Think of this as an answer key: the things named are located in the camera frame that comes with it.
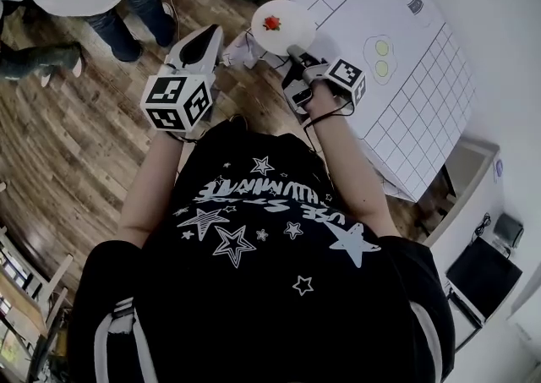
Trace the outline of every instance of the monitor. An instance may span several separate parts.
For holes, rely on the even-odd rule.
[[[522,271],[481,238],[447,271],[447,278],[488,319],[515,286]]]

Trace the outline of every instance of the black device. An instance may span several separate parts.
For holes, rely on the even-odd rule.
[[[516,248],[518,246],[523,233],[524,226],[506,213],[498,218],[498,221],[494,227],[494,234],[509,244],[512,248]]]
[[[488,319],[521,274],[505,256],[476,238],[447,271],[447,278]]]

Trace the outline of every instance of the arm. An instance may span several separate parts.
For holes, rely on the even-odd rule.
[[[124,201],[117,240],[142,248],[160,224],[175,185],[183,146],[164,132],[154,138]]]
[[[305,109],[314,120],[336,109],[326,83],[312,85],[314,97]],[[346,119],[331,116],[317,122],[315,133],[321,143],[331,178],[352,215],[379,236],[400,236],[391,218],[378,176],[364,157]]]

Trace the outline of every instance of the wooden floor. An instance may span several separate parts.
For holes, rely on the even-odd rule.
[[[257,9],[241,0],[172,1],[180,37],[216,23],[225,31],[226,44],[249,27]],[[135,64],[115,60],[80,19],[23,25],[19,10],[6,18],[3,31],[3,41],[15,49],[72,40],[84,48],[86,67],[79,79],[60,71],[46,89],[35,76],[0,81],[0,182],[8,184],[0,194],[0,224],[46,274],[72,254],[74,264],[63,278],[72,294],[89,252],[113,238],[123,199],[154,134],[138,104],[148,75],[156,73],[166,51],[120,9],[145,45]],[[279,76],[266,63],[251,71],[220,68],[216,87],[221,94],[210,124],[242,113],[254,130],[305,139],[279,94]],[[419,208],[389,201],[401,233],[422,238],[413,225]]]

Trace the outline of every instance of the yellow circle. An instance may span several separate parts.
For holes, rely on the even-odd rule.
[[[375,43],[375,50],[384,57],[389,53],[389,45],[386,41],[377,41]]]
[[[375,64],[375,72],[383,78],[389,73],[389,65],[386,62],[379,60],[379,62]]]

